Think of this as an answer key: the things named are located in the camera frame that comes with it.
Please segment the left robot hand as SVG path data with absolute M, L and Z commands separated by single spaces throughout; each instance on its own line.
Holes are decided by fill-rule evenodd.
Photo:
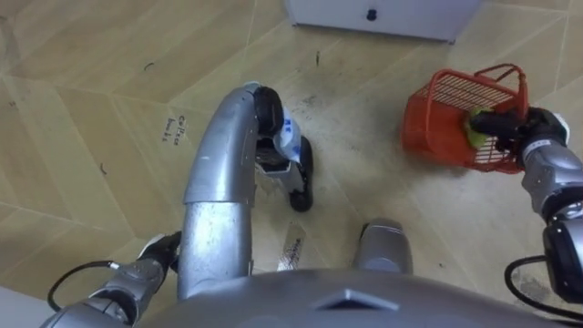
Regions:
M 156 261 L 165 272 L 168 270 L 178 272 L 180 242 L 181 231 L 172 234 L 159 234 L 144 246 L 138 259 Z

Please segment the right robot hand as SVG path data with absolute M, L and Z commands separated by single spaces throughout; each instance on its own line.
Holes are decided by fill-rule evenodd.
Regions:
M 514 154 L 537 138 L 550 138 L 566 146 L 570 137 L 569 127 L 560 115 L 536 107 L 528 108 L 524 117 L 512 110 L 504 113 L 482 110 L 470 116 L 467 126 L 471 132 L 495 138 L 497 151 Z

